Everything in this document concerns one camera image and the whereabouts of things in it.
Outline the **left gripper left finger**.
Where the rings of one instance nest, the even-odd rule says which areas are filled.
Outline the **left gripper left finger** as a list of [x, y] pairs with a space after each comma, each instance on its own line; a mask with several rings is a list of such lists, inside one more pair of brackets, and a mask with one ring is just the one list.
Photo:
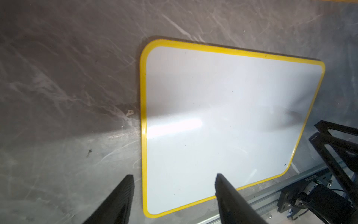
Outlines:
[[127, 175], [84, 224], [127, 224], [134, 189], [134, 177]]

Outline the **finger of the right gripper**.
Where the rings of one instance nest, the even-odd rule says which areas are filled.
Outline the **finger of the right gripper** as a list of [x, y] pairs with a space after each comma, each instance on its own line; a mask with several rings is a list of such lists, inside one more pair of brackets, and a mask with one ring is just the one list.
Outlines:
[[327, 165], [331, 173], [341, 185], [342, 189], [351, 199], [354, 207], [358, 206], [358, 185], [355, 184], [348, 175], [344, 172], [336, 159], [326, 148], [326, 145], [331, 146], [334, 151], [343, 159], [344, 152], [358, 154], [358, 145], [346, 140], [342, 140], [324, 133], [317, 132], [309, 138], [310, 143], [318, 152], [324, 163]]
[[358, 136], [358, 129], [353, 127], [348, 127], [336, 123], [332, 123], [329, 121], [321, 120], [315, 125], [316, 129], [318, 130], [314, 136], [323, 136], [323, 137], [332, 137], [329, 130], [334, 130], [346, 134], [350, 134], [353, 136]]

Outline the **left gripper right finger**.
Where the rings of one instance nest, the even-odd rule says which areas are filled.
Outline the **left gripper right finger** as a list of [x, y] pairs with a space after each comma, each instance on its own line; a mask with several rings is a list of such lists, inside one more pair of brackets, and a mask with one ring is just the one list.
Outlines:
[[222, 224], [266, 223], [221, 173], [215, 179], [215, 196]]

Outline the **yellow-framed whiteboard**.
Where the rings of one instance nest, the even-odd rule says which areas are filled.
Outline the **yellow-framed whiteboard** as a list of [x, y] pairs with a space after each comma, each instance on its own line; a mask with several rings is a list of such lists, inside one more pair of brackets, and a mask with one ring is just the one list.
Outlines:
[[140, 56], [143, 211], [162, 217], [283, 176], [321, 86], [319, 60], [158, 39]]

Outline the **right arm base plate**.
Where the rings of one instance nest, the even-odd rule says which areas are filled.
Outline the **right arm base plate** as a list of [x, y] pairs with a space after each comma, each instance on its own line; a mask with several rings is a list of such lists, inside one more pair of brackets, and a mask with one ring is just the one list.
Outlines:
[[289, 212], [292, 221], [312, 212], [325, 224], [356, 224], [358, 209], [342, 189], [331, 189], [328, 169], [305, 177], [281, 190], [278, 212]]

